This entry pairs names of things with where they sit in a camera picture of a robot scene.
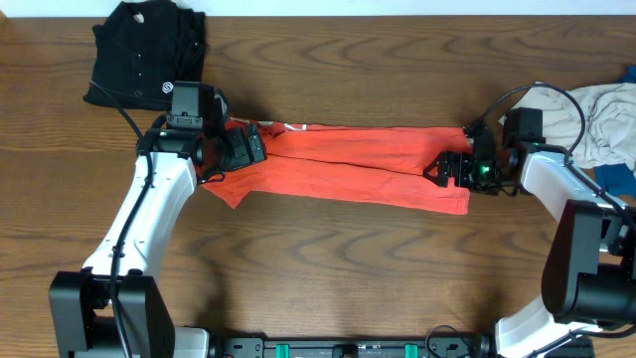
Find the green tape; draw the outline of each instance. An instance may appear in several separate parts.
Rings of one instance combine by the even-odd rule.
[[[404,345],[404,358],[417,358],[417,345],[406,344]]]
[[[287,344],[276,345],[276,358],[289,358],[289,345]]]

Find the white background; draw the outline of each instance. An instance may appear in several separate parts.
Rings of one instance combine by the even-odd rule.
[[[636,15],[636,0],[175,0],[209,16]],[[105,17],[118,0],[0,0],[7,17]]]

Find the red cloth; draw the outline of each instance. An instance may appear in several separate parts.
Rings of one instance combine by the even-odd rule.
[[[246,120],[232,118],[228,127]],[[439,188],[422,172],[442,151],[470,152],[461,128],[362,128],[259,123],[264,162],[227,173],[210,190],[235,208],[250,191],[468,212],[469,191]]]

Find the orange-red towel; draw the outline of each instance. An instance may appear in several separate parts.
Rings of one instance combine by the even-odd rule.
[[[232,118],[228,127],[248,121]],[[255,122],[264,162],[227,173],[210,190],[235,208],[250,191],[468,212],[469,191],[439,188],[422,172],[442,151],[470,152],[461,128],[362,128]]]

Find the wood grain surface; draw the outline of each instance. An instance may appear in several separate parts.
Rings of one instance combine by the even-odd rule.
[[[106,234],[134,170],[116,111],[81,100],[102,19],[0,26],[0,356],[57,353],[48,289]],[[458,126],[506,90],[616,81],[633,17],[210,18],[204,81],[237,115]],[[147,127],[156,113],[133,110]],[[473,195],[469,214],[252,193],[186,203],[159,277],[176,324],[226,334],[489,330],[540,293],[557,225],[532,197]],[[596,341],[633,357],[636,340]]]

